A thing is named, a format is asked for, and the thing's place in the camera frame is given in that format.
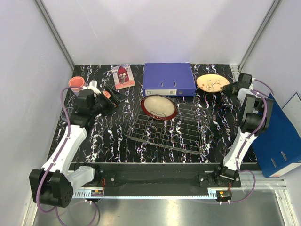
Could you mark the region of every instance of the table surface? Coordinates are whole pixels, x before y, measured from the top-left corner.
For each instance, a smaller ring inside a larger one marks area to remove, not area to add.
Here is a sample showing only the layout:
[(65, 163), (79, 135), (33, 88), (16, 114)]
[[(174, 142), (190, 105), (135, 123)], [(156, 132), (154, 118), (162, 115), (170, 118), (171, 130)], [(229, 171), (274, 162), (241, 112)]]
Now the table surface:
[[(104, 85), (114, 88), (111, 67), (116, 65), (77, 65), (73, 77), (81, 76), (86, 84), (95, 80), (98, 88)], [(196, 90), (194, 97), (174, 97), (176, 103), (186, 103), (207, 108), (209, 124), (206, 132), (205, 148), (201, 154), (188, 154), (172, 149), (157, 147), (133, 141), (124, 134), (124, 127), (134, 110), (134, 101), (142, 95), (144, 65), (131, 65), (136, 82), (134, 87), (120, 89), (120, 93), (128, 95), (128, 99), (117, 107), (110, 117), (98, 115), (92, 131), (81, 144), (72, 162), (123, 162), (123, 163), (216, 163), (221, 162), (231, 148), (238, 126), (237, 116), (240, 105), (236, 98), (226, 97), (223, 93), (206, 93)], [(229, 65), (191, 65), (195, 79), (204, 74), (219, 74), (233, 82)], [(75, 96), (71, 90), (67, 92), (65, 105), (72, 107)], [(49, 155), (56, 149), (63, 137), (66, 123), (60, 118), (56, 127)], [(252, 147), (243, 162), (257, 162)]]

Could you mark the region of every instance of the orange cup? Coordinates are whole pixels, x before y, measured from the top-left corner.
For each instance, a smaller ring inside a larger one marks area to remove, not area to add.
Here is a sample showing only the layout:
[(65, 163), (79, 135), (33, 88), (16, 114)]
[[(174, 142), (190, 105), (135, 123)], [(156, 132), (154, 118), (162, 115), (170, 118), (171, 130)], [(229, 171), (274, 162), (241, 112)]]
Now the orange cup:
[[(83, 77), (80, 77), (80, 76), (76, 76), (76, 77), (73, 77), (69, 80), (68, 82), (68, 85), (69, 86), (79, 86), (79, 87), (83, 87), (86, 85), (85, 83), (85, 80)], [(79, 92), (81, 91), (81, 89), (79, 88), (71, 88), (71, 90), (73, 91), (73, 93), (75, 95), (79, 95)]]

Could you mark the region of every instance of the book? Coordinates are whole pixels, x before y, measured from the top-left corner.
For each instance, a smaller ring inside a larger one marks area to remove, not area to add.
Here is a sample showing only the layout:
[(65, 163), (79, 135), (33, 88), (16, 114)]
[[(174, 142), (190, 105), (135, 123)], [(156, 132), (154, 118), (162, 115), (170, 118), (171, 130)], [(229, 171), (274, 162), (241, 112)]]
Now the book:
[(116, 89), (127, 88), (135, 85), (135, 80), (130, 64), (111, 68)]

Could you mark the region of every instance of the metal grill rack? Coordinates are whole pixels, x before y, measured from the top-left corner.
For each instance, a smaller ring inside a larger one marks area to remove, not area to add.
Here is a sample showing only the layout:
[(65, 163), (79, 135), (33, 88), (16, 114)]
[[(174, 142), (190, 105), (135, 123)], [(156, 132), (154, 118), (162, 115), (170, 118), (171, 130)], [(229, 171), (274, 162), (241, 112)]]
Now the metal grill rack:
[(136, 99), (125, 135), (132, 140), (181, 152), (199, 154), (204, 149), (209, 111), (205, 108), (175, 103), (178, 114), (160, 121), (147, 116), (140, 107), (143, 97)]

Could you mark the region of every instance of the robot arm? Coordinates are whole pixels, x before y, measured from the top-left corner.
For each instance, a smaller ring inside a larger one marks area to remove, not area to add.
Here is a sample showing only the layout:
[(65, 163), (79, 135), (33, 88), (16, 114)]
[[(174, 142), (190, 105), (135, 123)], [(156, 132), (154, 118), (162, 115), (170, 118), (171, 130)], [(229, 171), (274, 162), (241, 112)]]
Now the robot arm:
[(238, 115), (238, 134), (218, 169), (202, 177), (200, 184), (202, 187), (227, 187), (229, 184), (235, 183), (239, 177), (241, 162), (249, 147), (269, 126), (273, 100), (265, 98), (267, 113), (264, 123), (257, 132), (252, 134), (260, 126), (264, 111), (263, 100), (252, 92), (250, 89), (252, 86), (252, 76), (241, 73), (237, 82), (222, 88), (225, 95), (236, 96), (242, 105)]
[[(95, 117), (99, 114), (108, 115), (112, 113), (118, 104), (125, 99), (126, 96), (109, 87), (105, 87), (105, 91), (100, 92), (96, 87), (89, 86), (79, 92), (70, 118), (71, 130), (69, 137), (67, 137), (67, 128), (61, 142), (48, 161), (41, 169), (33, 169), (29, 175), (32, 198), (35, 203), (41, 179), (45, 174), (45, 170), (52, 164), (38, 196), (40, 203), (67, 207), (72, 199), (73, 191), (78, 190), (86, 183), (98, 184), (101, 181), (100, 172), (97, 172), (93, 167), (80, 166), (71, 174), (68, 174), (68, 169), (79, 146), (86, 139), (94, 125)], [(63, 149), (55, 159), (62, 146)]]

